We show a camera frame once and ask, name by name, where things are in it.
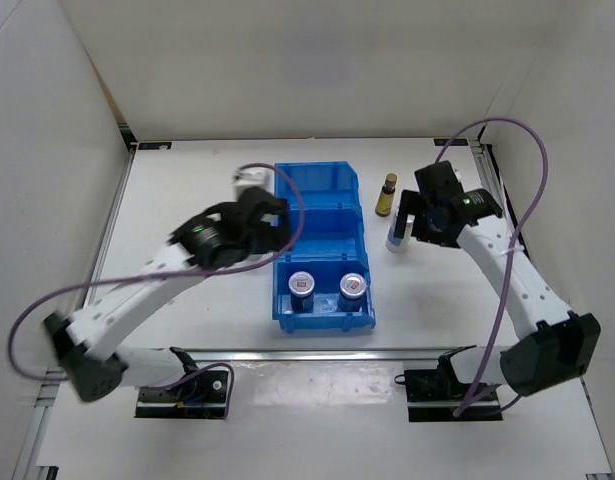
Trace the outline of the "small brown bottle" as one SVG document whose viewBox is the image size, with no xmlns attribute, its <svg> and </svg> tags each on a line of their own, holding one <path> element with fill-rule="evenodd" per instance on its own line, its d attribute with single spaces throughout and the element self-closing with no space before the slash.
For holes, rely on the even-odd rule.
<svg viewBox="0 0 615 480">
<path fill-rule="evenodd" d="M 388 173 L 381 187 L 381 191 L 375 206 L 375 213 L 378 216 L 387 217 L 391 213 L 393 199 L 396 192 L 396 184 L 397 175 L 395 173 Z"/>
</svg>

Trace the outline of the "white-lid sauce jar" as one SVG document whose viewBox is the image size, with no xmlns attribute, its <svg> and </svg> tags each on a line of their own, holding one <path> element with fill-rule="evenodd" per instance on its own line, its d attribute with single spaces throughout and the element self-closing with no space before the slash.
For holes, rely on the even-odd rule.
<svg viewBox="0 0 615 480">
<path fill-rule="evenodd" d="M 290 303 L 295 312 L 305 312 L 313 308 L 315 279 L 306 271 L 293 273 L 288 280 Z"/>
<path fill-rule="evenodd" d="M 359 311 L 366 292 L 367 283 L 361 274 L 351 272 L 344 275 L 339 283 L 339 308 L 345 312 Z"/>
</svg>

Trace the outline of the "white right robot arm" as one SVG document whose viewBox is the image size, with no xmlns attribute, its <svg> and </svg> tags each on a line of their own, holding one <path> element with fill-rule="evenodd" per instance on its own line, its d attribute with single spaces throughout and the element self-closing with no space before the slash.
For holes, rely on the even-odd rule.
<svg viewBox="0 0 615 480">
<path fill-rule="evenodd" d="M 415 191 L 401 194 L 395 233 L 409 216 L 412 237 L 460 248 L 505 303 L 518 338 L 493 350 L 481 380 L 528 397 L 586 373 L 601 333 L 592 314 L 578 315 L 541 277 L 521 249 L 501 206 L 485 189 L 464 190 L 448 161 L 415 171 Z"/>
</svg>

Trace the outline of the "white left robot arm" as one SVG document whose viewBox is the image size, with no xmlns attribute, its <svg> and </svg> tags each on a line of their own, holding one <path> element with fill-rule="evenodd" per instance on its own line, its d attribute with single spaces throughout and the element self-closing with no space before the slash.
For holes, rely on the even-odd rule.
<svg viewBox="0 0 615 480">
<path fill-rule="evenodd" d="M 98 401 L 120 386 L 164 389 L 185 400 L 197 386 L 181 348 L 134 348 L 124 340 L 169 301 L 250 256 L 282 250 L 291 239 L 284 199 L 250 187 L 190 218 L 141 269 L 96 303 L 43 322 L 53 353 L 79 399 Z"/>
</svg>

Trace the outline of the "blue three-compartment plastic bin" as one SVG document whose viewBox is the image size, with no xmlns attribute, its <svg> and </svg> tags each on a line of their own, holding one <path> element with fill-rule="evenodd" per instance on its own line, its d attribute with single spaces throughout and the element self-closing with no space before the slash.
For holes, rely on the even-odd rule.
<svg viewBox="0 0 615 480">
<path fill-rule="evenodd" d="M 272 317 L 281 330 L 334 329 L 349 332 L 374 328 L 369 260 L 364 241 L 364 221 L 359 179 L 347 162 L 278 163 L 274 195 L 290 208 L 291 228 L 299 223 L 297 197 L 288 184 L 298 188 L 304 203 L 303 230 L 295 245 L 274 262 Z M 290 303 L 289 277 L 297 271 L 315 279 L 313 308 L 295 312 Z M 367 292 L 359 311 L 345 312 L 338 306 L 339 283 L 348 273 L 361 274 Z"/>
</svg>

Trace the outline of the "aluminium table front rail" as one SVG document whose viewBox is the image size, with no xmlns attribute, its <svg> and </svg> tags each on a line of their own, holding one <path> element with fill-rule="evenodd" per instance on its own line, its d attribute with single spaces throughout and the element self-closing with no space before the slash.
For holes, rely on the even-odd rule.
<svg viewBox="0 0 615 480">
<path fill-rule="evenodd" d="M 160 362 L 164 360 L 164 352 L 170 349 L 148 349 L 120 347 L 120 357 L 135 367 L 137 362 Z M 447 348 L 418 348 L 418 349 L 364 349 L 364 350 L 178 350 L 187 354 L 196 363 L 217 362 L 298 362 L 298 361 L 399 361 L 399 362 L 440 362 L 443 355 L 451 356 L 450 363 L 460 383 L 468 383 L 476 375 L 484 347 L 461 347 L 455 351 Z M 487 384 L 506 384 L 500 367 L 501 349 L 494 347 L 487 360 L 480 382 Z"/>
</svg>

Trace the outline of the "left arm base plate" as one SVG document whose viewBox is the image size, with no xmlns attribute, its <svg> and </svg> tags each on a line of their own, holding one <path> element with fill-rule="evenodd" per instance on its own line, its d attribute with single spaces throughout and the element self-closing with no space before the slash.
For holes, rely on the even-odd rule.
<svg viewBox="0 0 615 480">
<path fill-rule="evenodd" d="M 138 419 L 225 420 L 234 386 L 234 369 L 213 363 L 200 374 L 170 389 L 140 388 L 134 417 Z"/>
</svg>

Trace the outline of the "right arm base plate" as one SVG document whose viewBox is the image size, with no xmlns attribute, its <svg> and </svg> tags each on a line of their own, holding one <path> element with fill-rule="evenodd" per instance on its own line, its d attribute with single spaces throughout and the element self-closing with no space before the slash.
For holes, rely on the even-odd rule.
<svg viewBox="0 0 615 480">
<path fill-rule="evenodd" d="M 394 383 L 405 388 L 408 421 L 410 423 L 455 423 L 502 421 L 503 415 L 496 392 L 474 402 L 459 417 L 453 415 L 468 386 L 460 385 L 457 393 L 444 391 L 435 370 L 404 370 L 394 377 Z"/>
</svg>

